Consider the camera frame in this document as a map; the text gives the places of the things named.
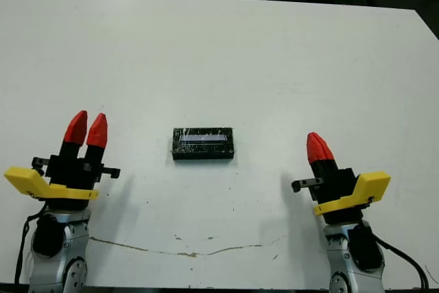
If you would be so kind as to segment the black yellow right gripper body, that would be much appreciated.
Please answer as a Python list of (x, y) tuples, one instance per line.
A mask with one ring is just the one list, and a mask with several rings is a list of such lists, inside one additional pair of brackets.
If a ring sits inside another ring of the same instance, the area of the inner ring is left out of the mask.
[(351, 168), (338, 169), (318, 178), (295, 180), (292, 190), (297, 193), (308, 188), (317, 202), (313, 212), (322, 216), (326, 224), (358, 222), (362, 210), (382, 199), (391, 176), (385, 172), (354, 175)]

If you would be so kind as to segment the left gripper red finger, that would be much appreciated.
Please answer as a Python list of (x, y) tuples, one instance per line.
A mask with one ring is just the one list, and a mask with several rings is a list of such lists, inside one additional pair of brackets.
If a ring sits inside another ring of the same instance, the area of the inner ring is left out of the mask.
[(108, 139), (108, 123), (105, 114), (100, 113), (88, 132), (87, 149), (84, 160), (90, 164), (100, 164)]
[(87, 132), (87, 111), (81, 110), (70, 122), (60, 148), (61, 157), (76, 158)]

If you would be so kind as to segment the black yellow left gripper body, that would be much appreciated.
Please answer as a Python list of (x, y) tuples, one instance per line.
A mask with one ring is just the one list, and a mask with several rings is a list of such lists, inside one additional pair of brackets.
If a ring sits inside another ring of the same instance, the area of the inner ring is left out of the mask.
[(35, 156), (30, 168), (10, 167), (4, 176), (21, 194), (45, 202), (71, 201), (72, 209), (81, 209), (79, 202), (99, 197), (94, 185), (104, 174), (116, 179), (120, 169), (90, 163), (84, 158), (62, 159), (52, 155), (48, 159)]

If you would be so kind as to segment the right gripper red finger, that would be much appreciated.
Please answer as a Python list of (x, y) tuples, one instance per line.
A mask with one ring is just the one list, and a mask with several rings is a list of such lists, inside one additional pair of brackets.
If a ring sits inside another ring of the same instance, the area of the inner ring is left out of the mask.
[(338, 170), (335, 157), (326, 143), (326, 161), (324, 162), (324, 172), (321, 176), (326, 176), (327, 174), (336, 172)]
[(321, 177), (326, 161), (326, 142), (316, 132), (307, 135), (307, 158), (315, 177)]

